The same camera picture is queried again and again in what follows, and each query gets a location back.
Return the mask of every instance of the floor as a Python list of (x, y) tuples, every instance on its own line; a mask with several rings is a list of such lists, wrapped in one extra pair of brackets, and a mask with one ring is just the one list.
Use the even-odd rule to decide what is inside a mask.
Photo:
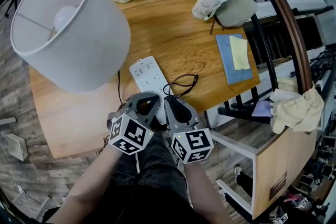
[[(4, 146), (0, 146), (0, 187), (13, 200), (18, 195), (17, 186), (21, 185), (26, 190), (26, 197), (15, 205), (26, 215), (34, 217), (47, 196), (55, 205), (62, 202), (62, 197), (68, 194), (76, 179), (95, 159), (96, 152), (58, 159), (52, 157), (29, 86), (28, 64), (14, 53), (10, 44), (14, 10), (11, 9), (9, 19), (5, 19), (5, 8), (6, 5), (0, 7), (0, 115), (1, 118), (15, 116), (17, 122), (0, 126), (0, 143)], [(232, 120), (217, 131), (251, 146), (258, 146), (272, 136), (269, 125), (243, 120)], [(10, 133), (26, 141), (29, 157), (23, 162), (7, 156), (5, 135)], [(237, 163), (241, 163), (244, 172), (251, 175), (251, 161), (222, 145), (215, 147), (211, 156), (202, 162), (217, 189), (215, 180), (221, 178), (249, 201), (249, 197), (234, 182), (233, 168)], [(233, 208), (224, 204), (235, 223), (246, 223)]]

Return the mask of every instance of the lamp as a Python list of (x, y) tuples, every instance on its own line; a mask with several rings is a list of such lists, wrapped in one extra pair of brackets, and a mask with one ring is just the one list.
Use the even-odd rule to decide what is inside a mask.
[(113, 0), (22, 0), (10, 39), (14, 50), (57, 86), (83, 92), (118, 72), (131, 34)]

